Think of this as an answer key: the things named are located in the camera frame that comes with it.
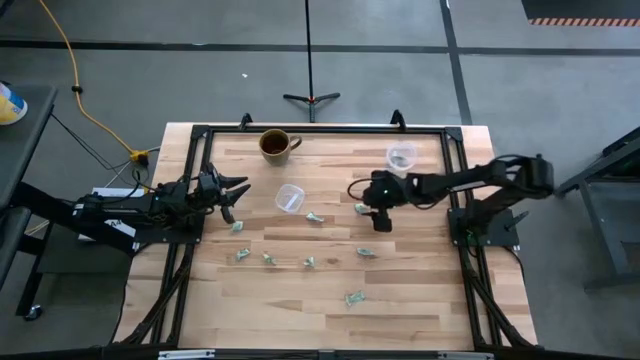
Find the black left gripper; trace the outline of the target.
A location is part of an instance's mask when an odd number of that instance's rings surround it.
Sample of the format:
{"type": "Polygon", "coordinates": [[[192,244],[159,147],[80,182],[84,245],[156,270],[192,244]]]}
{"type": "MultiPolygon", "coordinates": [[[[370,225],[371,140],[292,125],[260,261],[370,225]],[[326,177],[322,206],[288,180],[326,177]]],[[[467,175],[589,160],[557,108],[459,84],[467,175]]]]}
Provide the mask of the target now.
{"type": "Polygon", "coordinates": [[[212,163],[208,163],[196,176],[196,188],[192,193],[192,206],[195,210],[206,210],[218,207],[233,207],[236,202],[251,188],[250,184],[242,185],[247,177],[227,177],[221,175],[212,163]]]}

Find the clear plastic container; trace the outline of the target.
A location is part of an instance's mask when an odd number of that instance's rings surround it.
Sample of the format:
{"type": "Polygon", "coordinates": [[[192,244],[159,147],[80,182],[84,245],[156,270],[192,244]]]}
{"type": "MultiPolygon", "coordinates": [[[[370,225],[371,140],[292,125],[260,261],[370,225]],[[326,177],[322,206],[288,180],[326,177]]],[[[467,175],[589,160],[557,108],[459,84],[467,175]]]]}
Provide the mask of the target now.
{"type": "Polygon", "coordinates": [[[417,148],[412,143],[393,143],[386,150],[387,166],[393,170],[407,171],[416,164],[417,155],[417,148]]]}
{"type": "Polygon", "coordinates": [[[276,206],[286,213],[297,213],[304,200],[304,190],[292,184],[282,185],[275,196],[276,206]]]}

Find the olive brown ceramic mug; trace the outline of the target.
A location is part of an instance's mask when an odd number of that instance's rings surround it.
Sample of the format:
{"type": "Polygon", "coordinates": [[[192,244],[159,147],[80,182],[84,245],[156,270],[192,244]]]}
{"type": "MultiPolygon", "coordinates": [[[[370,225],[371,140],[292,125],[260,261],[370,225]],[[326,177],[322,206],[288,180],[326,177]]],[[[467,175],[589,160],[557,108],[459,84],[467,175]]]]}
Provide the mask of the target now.
{"type": "Polygon", "coordinates": [[[301,136],[289,135],[281,129],[269,129],[259,139],[263,158],[272,166],[284,166],[290,154],[303,142],[301,136]]]}

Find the white paper box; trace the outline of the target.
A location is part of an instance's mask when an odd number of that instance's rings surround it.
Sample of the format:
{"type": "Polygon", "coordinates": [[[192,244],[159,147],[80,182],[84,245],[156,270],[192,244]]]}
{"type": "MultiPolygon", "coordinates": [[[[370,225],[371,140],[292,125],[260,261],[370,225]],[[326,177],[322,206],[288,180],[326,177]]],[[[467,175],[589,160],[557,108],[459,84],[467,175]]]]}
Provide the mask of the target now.
{"type": "MultiPolygon", "coordinates": [[[[107,198],[120,198],[120,197],[125,197],[127,194],[129,194],[131,192],[131,189],[127,189],[127,188],[106,188],[106,187],[102,187],[102,188],[97,188],[94,187],[93,188],[93,192],[96,193],[97,195],[101,195],[103,197],[107,197],[107,198]]],[[[134,198],[136,197],[141,197],[145,194],[143,189],[137,189],[132,196],[134,198]]],[[[123,232],[131,237],[133,237],[136,234],[136,230],[125,224],[122,220],[116,220],[116,219],[108,219],[104,221],[105,224],[119,230],[120,232],[123,232]]]]}

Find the black tripod stand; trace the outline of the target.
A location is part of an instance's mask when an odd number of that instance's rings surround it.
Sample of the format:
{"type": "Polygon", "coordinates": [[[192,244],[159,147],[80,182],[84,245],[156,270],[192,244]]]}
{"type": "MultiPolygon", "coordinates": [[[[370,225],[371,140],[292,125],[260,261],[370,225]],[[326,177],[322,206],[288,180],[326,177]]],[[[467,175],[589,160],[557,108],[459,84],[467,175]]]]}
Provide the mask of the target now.
{"type": "Polygon", "coordinates": [[[305,104],[308,109],[309,122],[315,123],[317,106],[323,101],[338,99],[341,97],[341,94],[339,92],[334,92],[334,93],[329,93],[321,96],[316,96],[314,93],[309,0],[304,0],[304,13],[305,13],[305,40],[306,40],[307,74],[308,74],[308,95],[298,96],[293,94],[284,94],[283,98],[288,101],[297,101],[305,104]]]}

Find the dark side cart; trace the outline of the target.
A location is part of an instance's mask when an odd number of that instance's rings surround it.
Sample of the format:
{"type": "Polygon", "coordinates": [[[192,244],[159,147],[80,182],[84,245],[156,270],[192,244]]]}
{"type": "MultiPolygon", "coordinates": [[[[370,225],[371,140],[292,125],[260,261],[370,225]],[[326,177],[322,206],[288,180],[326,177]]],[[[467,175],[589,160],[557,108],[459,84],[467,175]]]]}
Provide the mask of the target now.
{"type": "Polygon", "coordinates": [[[137,252],[133,237],[104,222],[76,220],[74,207],[23,181],[24,174],[52,113],[57,90],[51,86],[18,86],[15,92],[26,96],[27,114],[18,122],[0,126],[0,289],[18,252],[35,257],[25,288],[16,308],[23,318],[34,303],[42,273],[38,266],[47,240],[26,235],[33,215],[51,225],[66,227],[132,257],[137,252]]]}

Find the dark metal table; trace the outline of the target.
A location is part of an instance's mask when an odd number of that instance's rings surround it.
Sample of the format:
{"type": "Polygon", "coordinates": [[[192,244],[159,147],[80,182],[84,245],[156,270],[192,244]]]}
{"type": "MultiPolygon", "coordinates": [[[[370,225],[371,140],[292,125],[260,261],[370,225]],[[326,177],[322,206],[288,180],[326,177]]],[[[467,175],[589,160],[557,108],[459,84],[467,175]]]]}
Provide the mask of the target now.
{"type": "Polygon", "coordinates": [[[555,190],[578,191],[596,238],[606,248],[612,273],[584,285],[586,291],[640,284],[627,249],[640,248],[640,126],[605,147],[600,156],[555,190]]]}

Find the yellow white wipes canister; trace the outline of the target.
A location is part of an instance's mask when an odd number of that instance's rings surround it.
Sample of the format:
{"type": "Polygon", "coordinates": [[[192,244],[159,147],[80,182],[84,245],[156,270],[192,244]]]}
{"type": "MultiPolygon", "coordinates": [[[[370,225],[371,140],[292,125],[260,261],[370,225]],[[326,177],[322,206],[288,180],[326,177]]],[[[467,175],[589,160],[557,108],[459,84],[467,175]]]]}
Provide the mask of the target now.
{"type": "Polygon", "coordinates": [[[14,90],[0,82],[0,126],[20,121],[27,112],[27,102],[14,90]]]}

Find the orange black striped mat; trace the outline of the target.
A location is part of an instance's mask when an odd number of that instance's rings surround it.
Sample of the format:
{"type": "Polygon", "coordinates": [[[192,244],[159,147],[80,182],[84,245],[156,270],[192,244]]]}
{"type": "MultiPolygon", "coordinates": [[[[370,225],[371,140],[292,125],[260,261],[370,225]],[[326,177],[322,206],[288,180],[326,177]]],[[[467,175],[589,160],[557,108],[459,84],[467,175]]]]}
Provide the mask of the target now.
{"type": "Polygon", "coordinates": [[[640,0],[521,0],[535,26],[640,27],[640,0]]]}

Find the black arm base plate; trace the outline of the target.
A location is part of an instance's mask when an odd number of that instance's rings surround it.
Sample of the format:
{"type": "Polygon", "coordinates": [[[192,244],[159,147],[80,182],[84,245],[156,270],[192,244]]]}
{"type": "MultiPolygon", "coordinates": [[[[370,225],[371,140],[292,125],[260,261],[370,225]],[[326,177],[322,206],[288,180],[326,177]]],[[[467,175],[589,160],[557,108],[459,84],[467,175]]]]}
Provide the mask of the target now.
{"type": "Polygon", "coordinates": [[[198,244],[201,242],[204,220],[199,219],[193,224],[177,228],[140,228],[134,235],[138,243],[161,244],[198,244]]]}
{"type": "Polygon", "coordinates": [[[468,228],[461,223],[464,208],[449,209],[447,219],[449,233],[454,246],[462,247],[514,247],[519,246],[516,218],[511,209],[504,210],[492,218],[484,228],[468,228]]]}

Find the black aluminium table frame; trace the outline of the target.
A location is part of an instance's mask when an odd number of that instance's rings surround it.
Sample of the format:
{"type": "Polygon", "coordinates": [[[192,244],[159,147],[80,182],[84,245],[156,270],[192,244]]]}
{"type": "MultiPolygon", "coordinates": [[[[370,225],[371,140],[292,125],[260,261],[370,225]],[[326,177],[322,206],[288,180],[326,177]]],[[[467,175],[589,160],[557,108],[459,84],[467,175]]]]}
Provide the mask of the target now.
{"type": "Polygon", "coordinates": [[[232,232],[220,215],[207,217],[196,246],[178,343],[183,348],[298,348],[355,350],[469,350],[473,346],[460,259],[449,238],[449,201],[421,211],[391,213],[393,230],[374,231],[357,214],[355,195],[370,172],[386,164],[396,142],[416,146],[416,170],[456,168],[441,147],[464,148],[470,165],[493,156],[488,130],[465,126],[455,140],[442,128],[412,134],[375,128],[306,124],[303,142],[283,167],[262,157],[260,131],[216,133],[211,158],[228,176],[251,188],[234,216],[232,232]],[[297,213],[275,204],[284,184],[302,188],[297,213]],[[306,219],[309,212],[323,223],[306,219]],[[241,261],[236,253],[249,248],[241,261]],[[375,257],[359,256],[368,248],[375,257]],[[264,262],[263,253],[276,259],[264,262]],[[305,267],[313,256],[315,267],[305,267]],[[366,300],[348,307],[345,295],[366,300]]]}

